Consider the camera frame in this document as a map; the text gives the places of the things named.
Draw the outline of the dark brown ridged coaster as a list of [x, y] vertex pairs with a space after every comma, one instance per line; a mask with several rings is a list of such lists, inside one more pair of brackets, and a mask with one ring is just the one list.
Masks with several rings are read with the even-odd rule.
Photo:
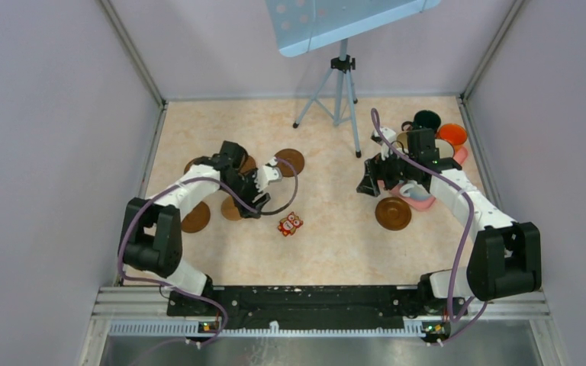
[[246, 175], [256, 168], [256, 160], [252, 156], [248, 156], [240, 167], [240, 174]]

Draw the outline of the light brown coaster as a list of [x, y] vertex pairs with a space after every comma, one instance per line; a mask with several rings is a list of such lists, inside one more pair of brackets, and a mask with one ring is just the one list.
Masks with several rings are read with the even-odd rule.
[[231, 196], [224, 199], [221, 205], [221, 214], [223, 218], [229, 221], [238, 221], [242, 219], [240, 211], [236, 207], [234, 199]]

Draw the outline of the dark brown wooden coaster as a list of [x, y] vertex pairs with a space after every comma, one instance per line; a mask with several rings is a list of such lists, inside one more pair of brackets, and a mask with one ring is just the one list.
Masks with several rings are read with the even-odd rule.
[[304, 156], [296, 149], [282, 149], [275, 154], [277, 167], [284, 178], [300, 174], [305, 166]]

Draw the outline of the red owl figure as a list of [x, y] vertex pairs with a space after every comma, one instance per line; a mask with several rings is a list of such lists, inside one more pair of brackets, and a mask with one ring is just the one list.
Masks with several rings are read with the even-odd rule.
[[304, 221], [295, 213], [290, 212], [279, 221], [278, 231], [284, 236], [292, 236], [304, 225]]

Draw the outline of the pink tray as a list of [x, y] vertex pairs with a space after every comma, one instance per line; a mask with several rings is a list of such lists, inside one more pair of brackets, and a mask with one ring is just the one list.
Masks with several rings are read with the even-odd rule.
[[[469, 151], [465, 146], [462, 146], [453, 156], [454, 160], [462, 164], [466, 161], [469, 156]], [[402, 195], [401, 191], [402, 185], [397, 185], [393, 189], [389, 190], [388, 193], [393, 197], [398, 197], [401, 200], [405, 201], [409, 204], [413, 209], [418, 211], [426, 211], [429, 210], [430, 207], [436, 201], [436, 198], [432, 195], [425, 195], [425, 194], [414, 194], [411, 196], [404, 196]]]

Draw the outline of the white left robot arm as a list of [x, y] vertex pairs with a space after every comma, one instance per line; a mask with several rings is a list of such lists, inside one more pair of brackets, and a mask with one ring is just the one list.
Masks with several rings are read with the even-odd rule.
[[118, 266], [145, 273], [151, 281], [186, 293], [185, 305], [196, 315], [209, 313], [214, 295], [205, 289], [208, 276], [183, 257], [182, 221], [203, 200], [226, 191], [239, 207], [240, 216], [259, 218], [269, 202], [266, 188], [282, 180], [276, 158], [243, 172], [247, 151], [224, 141], [219, 152], [193, 159], [188, 171], [149, 198], [127, 203], [118, 248]]

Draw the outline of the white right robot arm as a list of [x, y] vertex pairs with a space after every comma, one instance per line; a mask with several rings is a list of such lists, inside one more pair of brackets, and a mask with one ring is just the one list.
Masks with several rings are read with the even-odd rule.
[[465, 267], [437, 271], [427, 276], [427, 287], [417, 293], [417, 305], [437, 314], [448, 297], [475, 297], [490, 301], [537, 291], [542, 286], [539, 229], [531, 222], [519, 223], [495, 207], [468, 179], [453, 157], [442, 157], [433, 132], [409, 133], [402, 150], [392, 144], [396, 133], [377, 127], [372, 140], [381, 152], [365, 160], [359, 193], [373, 197], [402, 182], [424, 189], [444, 204], [463, 225], [473, 248]]

